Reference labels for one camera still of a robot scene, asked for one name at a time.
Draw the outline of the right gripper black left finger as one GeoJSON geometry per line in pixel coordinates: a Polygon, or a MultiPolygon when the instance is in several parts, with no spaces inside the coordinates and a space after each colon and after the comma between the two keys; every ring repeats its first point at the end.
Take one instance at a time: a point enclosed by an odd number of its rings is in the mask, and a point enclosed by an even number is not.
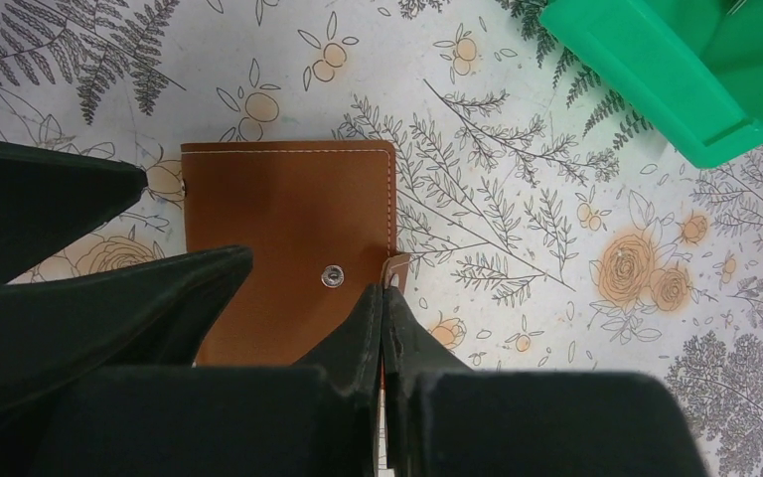
{"type": "Polygon", "coordinates": [[[382,288],[286,367],[104,367],[59,401],[33,476],[373,476],[382,288]]]}

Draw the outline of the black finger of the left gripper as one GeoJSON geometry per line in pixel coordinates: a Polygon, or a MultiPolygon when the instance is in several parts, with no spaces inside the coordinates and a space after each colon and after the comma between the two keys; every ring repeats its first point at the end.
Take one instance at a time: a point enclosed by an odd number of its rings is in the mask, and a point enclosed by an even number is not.
{"type": "Polygon", "coordinates": [[[252,264],[252,251],[233,245],[0,284],[0,413],[106,364],[191,365],[252,264]]]}
{"type": "Polygon", "coordinates": [[[140,168],[0,141],[0,283],[136,204],[140,168]]]}

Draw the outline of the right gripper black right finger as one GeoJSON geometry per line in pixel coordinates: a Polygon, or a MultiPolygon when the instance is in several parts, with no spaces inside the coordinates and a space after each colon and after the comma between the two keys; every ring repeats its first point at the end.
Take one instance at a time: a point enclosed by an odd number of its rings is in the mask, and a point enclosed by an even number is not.
{"type": "Polygon", "coordinates": [[[626,372],[476,371],[383,295],[388,465],[399,476],[702,476],[674,397],[626,372]]]}

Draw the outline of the brown leather card holder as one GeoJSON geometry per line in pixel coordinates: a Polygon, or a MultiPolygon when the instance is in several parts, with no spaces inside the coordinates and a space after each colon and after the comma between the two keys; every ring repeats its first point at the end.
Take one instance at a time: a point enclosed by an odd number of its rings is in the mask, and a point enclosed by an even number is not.
{"type": "Polygon", "coordinates": [[[199,351],[204,366],[318,365],[354,400],[338,467],[378,466],[382,291],[396,249],[396,154],[384,140],[188,143],[188,251],[240,244],[251,273],[199,351]]]}

